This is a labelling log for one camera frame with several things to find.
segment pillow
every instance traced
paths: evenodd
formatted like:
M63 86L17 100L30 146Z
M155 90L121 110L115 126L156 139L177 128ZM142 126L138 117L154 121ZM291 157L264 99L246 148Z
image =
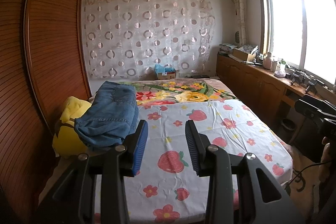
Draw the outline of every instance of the pillow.
M87 147L74 131L74 122L75 118L81 117L89 107L91 103L73 96L66 100L65 109L55 125L55 135L52 141L56 155L68 158L86 151Z

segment bottle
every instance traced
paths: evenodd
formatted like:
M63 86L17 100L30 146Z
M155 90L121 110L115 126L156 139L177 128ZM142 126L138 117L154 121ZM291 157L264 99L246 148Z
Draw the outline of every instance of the bottle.
M267 52L267 57L265 58L265 61L263 62L263 66L265 69L270 70L272 66L272 53Z
M280 61L280 71L284 72L286 68L286 61L284 61L284 59L281 59Z

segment cable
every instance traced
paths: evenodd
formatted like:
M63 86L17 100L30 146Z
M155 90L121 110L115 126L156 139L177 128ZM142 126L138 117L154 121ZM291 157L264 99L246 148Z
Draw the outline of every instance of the cable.
M329 161L325 161L323 163L317 163L317 164L311 164L311 165L308 165L306 166L305 168L303 168L299 173L296 174L295 177L293 177L289 182L288 184L286 185L285 189L298 177L298 175L300 175L303 171L305 171L307 168L309 167L312 167L312 166L317 166L317 165L324 165L324 164L328 164L328 163L331 163L333 160L329 160Z

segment sheer curtain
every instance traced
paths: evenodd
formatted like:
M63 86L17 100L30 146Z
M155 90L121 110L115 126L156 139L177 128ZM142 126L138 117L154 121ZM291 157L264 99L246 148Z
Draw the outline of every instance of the sheer curtain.
M245 27L246 19L246 0L234 0L239 27L239 44L243 46L247 44L247 34Z
M206 0L85 0L89 73L138 79L155 64L202 73L215 26Z

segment wooden wardrobe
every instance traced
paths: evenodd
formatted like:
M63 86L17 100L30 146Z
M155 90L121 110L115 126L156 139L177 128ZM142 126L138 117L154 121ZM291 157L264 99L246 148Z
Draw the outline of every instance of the wooden wardrobe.
M23 223L55 167L53 128L88 99L81 0L0 0L0 184Z

